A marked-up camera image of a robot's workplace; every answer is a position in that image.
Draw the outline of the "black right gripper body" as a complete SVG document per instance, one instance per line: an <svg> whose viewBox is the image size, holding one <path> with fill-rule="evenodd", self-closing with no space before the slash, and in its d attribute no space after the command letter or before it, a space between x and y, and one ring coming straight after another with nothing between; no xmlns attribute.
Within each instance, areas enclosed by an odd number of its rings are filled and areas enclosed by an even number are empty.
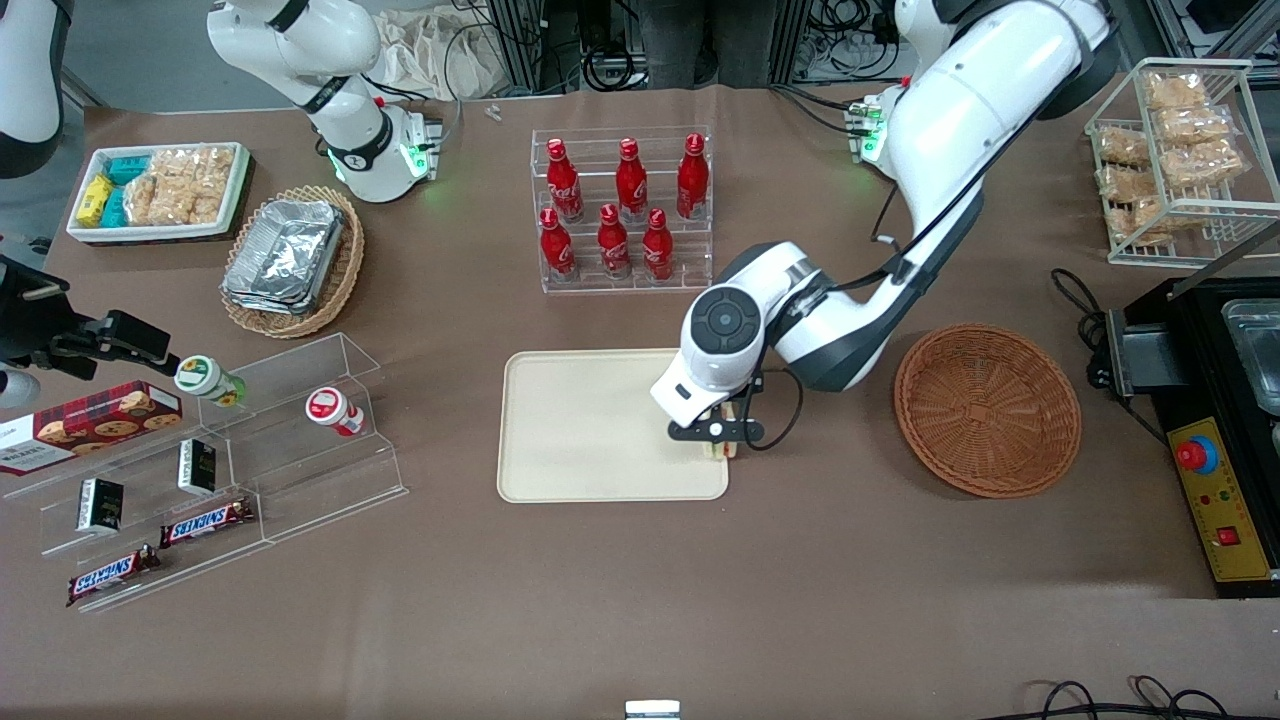
<svg viewBox="0 0 1280 720"><path fill-rule="evenodd" d="M1 359L15 368L61 369L54 340L79 325L67 297L70 284L1 258Z"/></svg>

